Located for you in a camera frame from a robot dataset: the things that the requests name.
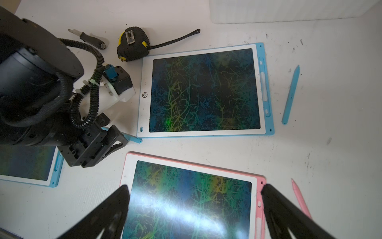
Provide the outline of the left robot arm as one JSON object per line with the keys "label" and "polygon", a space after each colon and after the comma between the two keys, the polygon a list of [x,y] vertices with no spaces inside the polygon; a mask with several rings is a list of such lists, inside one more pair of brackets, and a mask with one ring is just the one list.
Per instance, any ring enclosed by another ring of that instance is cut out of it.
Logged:
{"label": "left robot arm", "polygon": [[69,166],[92,167],[128,139],[100,112],[102,78],[133,87],[121,67],[83,42],[57,38],[1,9],[1,144],[55,146]]}

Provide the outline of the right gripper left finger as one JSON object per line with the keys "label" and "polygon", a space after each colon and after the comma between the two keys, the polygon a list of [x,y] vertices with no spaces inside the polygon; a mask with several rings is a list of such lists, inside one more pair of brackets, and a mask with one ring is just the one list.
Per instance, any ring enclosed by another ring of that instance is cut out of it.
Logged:
{"label": "right gripper left finger", "polygon": [[120,239],[126,222],[130,194],[127,185],[120,186],[61,239]]}

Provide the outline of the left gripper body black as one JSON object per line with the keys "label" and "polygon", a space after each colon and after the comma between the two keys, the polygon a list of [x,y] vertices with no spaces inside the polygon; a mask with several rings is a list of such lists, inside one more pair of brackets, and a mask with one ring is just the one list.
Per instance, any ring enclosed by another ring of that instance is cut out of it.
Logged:
{"label": "left gripper body black", "polygon": [[93,167],[129,143],[115,125],[102,129],[108,123],[110,119],[102,113],[73,143],[58,147],[69,166]]}

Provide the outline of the pink writing tablet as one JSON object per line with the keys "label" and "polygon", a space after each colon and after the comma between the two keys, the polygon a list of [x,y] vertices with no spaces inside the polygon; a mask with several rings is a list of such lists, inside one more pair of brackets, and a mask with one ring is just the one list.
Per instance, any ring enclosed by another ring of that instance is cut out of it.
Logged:
{"label": "pink writing tablet", "polygon": [[124,239],[262,239],[263,176],[163,158],[126,155],[130,192]]}

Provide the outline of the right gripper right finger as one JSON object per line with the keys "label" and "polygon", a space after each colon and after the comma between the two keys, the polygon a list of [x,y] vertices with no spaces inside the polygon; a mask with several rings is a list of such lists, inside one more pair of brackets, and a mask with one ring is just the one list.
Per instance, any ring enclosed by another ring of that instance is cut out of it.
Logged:
{"label": "right gripper right finger", "polygon": [[334,239],[271,184],[261,191],[265,219],[273,239]]}

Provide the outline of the pink stylus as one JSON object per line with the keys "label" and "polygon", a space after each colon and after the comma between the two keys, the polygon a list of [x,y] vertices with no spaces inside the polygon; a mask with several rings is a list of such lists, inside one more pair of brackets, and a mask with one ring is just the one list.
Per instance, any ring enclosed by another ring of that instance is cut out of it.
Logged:
{"label": "pink stylus", "polygon": [[296,196],[296,198],[297,198],[297,201],[298,201],[298,204],[299,204],[299,206],[300,206],[301,211],[302,211],[307,217],[309,217],[310,219],[312,219],[311,213],[310,213],[310,211],[309,211],[309,209],[308,209],[308,206],[307,206],[307,204],[306,204],[306,202],[305,202],[305,200],[304,200],[304,198],[303,198],[303,195],[302,195],[302,193],[301,193],[301,191],[300,191],[298,185],[296,184],[296,182],[295,182],[293,179],[291,179],[291,184],[292,184],[292,189],[293,189],[294,194],[295,194],[295,196]]}

